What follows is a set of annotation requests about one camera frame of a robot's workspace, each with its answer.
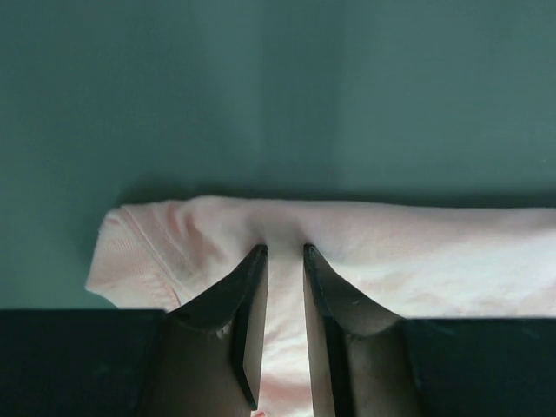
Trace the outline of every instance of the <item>cotton cloth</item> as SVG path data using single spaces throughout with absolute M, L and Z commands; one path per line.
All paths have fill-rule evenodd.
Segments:
M 313 415 L 302 247 L 405 317 L 555 316 L 556 209 L 415 208 L 215 196 L 123 206 L 103 222 L 87 289 L 167 311 L 268 245 L 259 411 Z

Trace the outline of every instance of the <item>teal background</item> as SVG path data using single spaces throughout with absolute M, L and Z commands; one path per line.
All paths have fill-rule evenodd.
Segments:
M 552 206 L 555 103 L 552 0 L 0 0 L 0 308 L 123 202 Z

